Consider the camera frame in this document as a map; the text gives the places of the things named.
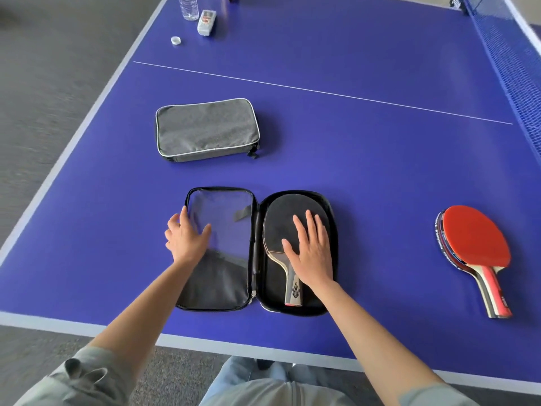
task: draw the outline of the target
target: table tennis paddle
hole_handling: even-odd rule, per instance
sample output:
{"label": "table tennis paddle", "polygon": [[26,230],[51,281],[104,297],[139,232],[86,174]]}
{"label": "table tennis paddle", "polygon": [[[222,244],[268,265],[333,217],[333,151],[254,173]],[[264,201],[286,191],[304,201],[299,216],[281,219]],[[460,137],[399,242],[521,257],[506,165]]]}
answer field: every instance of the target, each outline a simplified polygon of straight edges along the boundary
{"label": "table tennis paddle", "polygon": [[287,239],[295,253],[299,253],[299,236],[293,216],[301,220],[305,228],[306,211],[319,215],[329,231],[329,220],[325,210],[314,199],[302,194],[286,194],[270,203],[263,221],[263,246],[267,256],[286,271],[286,306],[302,306],[302,285],[287,255],[283,252],[282,239]]}
{"label": "table tennis paddle", "polygon": [[438,217],[436,218],[436,239],[438,240],[438,245],[440,247],[440,250],[442,251],[443,255],[447,260],[455,266],[457,269],[464,271],[466,273],[469,273],[477,282],[477,286],[479,287],[479,291],[481,292],[481,296],[483,297],[483,302],[485,304],[486,312],[489,316],[489,318],[496,318],[496,314],[494,313],[494,307],[492,306],[492,301],[490,300],[489,292],[486,289],[485,283],[481,279],[481,276],[471,269],[469,266],[464,265],[460,260],[458,260],[454,254],[449,250],[449,246],[447,244],[447,240],[445,239],[443,235],[443,229],[442,229],[442,216],[443,212],[440,212],[438,214]]}
{"label": "table tennis paddle", "polygon": [[449,252],[473,269],[484,283],[497,318],[510,318],[511,310],[496,273],[509,265],[511,252],[502,232],[475,208],[452,206],[442,213],[441,234]]}

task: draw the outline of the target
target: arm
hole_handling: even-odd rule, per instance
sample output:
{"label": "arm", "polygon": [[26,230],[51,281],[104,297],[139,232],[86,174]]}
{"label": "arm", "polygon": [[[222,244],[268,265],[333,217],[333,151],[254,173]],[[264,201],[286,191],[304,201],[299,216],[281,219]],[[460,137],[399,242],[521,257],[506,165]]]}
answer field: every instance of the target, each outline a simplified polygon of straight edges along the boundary
{"label": "arm", "polygon": [[332,260],[327,231],[316,215],[306,211],[308,234],[297,217],[300,254],[283,239],[284,252],[302,282],[323,302],[346,338],[357,360],[386,406],[411,389],[442,383],[427,365],[405,348],[387,329],[357,304],[332,279]]}
{"label": "arm", "polygon": [[207,225],[199,235],[186,207],[171,217],[168,227],[166,247],[172,252],[172,265],[89,343],[117,355],[131,367],[134,377],[143,370],[186,281],[206,251],[211,232]]}

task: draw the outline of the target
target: hand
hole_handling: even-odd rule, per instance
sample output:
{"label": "hand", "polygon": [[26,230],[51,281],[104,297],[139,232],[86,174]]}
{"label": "hand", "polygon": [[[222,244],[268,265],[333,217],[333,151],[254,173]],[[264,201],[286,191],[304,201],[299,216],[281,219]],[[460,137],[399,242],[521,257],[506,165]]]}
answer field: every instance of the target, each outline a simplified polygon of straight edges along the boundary
{"label": "hand", "polygon": [[174,262],[190,265],[193,269],[207,250],[212,232],[210,224],[207,224],[199,235],[190,223],[188,209],[184,206],[180,216],[173,215],[167,226],[169,229],[165,232],[166,248],[171,251]]}
{"label": "hand", "polygon": [[308,235],[300,219],[294,215],[293,222],[299,234],[299,255],[287,239],[282,239],[283,251],[286,253],[295,273],[301,281],[308,285],[314,293],[321,285],[333,280],[333,263],[327,229],[318,215],[312,219],[312,213],[306,211]]}

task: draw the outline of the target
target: white center line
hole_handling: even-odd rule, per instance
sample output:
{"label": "white center line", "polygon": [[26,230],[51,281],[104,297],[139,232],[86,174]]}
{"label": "white center line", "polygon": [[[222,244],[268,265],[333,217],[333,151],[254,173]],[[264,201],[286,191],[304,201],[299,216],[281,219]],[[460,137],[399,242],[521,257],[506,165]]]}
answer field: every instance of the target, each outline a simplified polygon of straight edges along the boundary
{"label": "white center line", "polygon": [[490,119],[488,119],[488,118],[472,117],[471,115],[455,114],[455,113],[453,113],[453,112],[445,112],[445,111],[431,110],[431,109],[429,109],[429,108],[413,107],[412,105],[396,104],[396,103],[394,103],[394,102],[378,101],[378,100],[370,100],[369,98],[353,97],[353,96],[351,96],[351,95],[344,95],[344,94],[335,94],[334,92],[326,92],[326,91],[310,90],[310,89],[308,89],[308,88],[291,87],[290,85],[282,85],[282,84],[266,83],[266,82],[264,82],[264,81],[248,80],[248,79],[246,79],[246,78],[230,77],[230,76],[227,76],[227,75],[220,75],[220,74],[212,74],[211,72],[202,72],[202,71],[186,70],[186,69],[184,69],[184,68],[168,67],[167,65],[159,65],[159,64],[144,63],[144,62],[141,62],[141,61],[133,61],[133,62],[136,63],[136,64],[150,65],[151,67],[160,67],[160,68],[168,68],[168,69],[170,69],[170,70],[178,70],[178,71],[185,71],[185,72],[193,72],[193,73],[195,73],[195,74],[203,74],[203,75],[211,75],[211,76],[213,76],[213,77],[229,78],[230,80],[248,81],[248,82],[251,82],[251,83],[258,83],[258,84],[272,85],[272,86],[274,86],[274,87],[283,87],[283,88],[291,88],[291,89],[294,89],[294,90],[300,90],[300,91],[317,92],[317,93],[319,93],[319,94],[334,95],[334,96],[336,96],[336,97],[352,98],[352,99],[354,99],[354,100],[377,102],[377,103],[379,103],[379,104],[394,105],[394,106],[396,106],[396,107],[411,108],[411,109],[415,109],[415,110],[429,111],[429,112],[437,112],[437,113],[439,113],[439,114],[454,115],[454,116],[456,116],[456,117],[471,118],[471,119],[473,119],[473,120],[481,120],[481,121],[496,122],[496,123],[498,123],[498,124],[513,125],[512,122],[504,122],[504,121],[490,120]]}

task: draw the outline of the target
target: jeans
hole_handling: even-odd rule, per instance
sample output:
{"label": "jeans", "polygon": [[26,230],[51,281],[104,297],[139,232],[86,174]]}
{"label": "jeans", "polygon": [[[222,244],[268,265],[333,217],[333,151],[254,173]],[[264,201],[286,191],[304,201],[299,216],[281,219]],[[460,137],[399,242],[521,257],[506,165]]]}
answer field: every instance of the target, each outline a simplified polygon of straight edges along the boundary
{"label": "jeans", "polygon": [[335,384],[330,384],[325,368],[291,363],[274,362],[267,370],[259,370],[257,361],[251,358],[231,356],[223,364],[220,373],[210,385],[200,404],[212,396],[226,391],[233,386],[256,379],[277,379],[284,382],[306,383],[342,391]]}

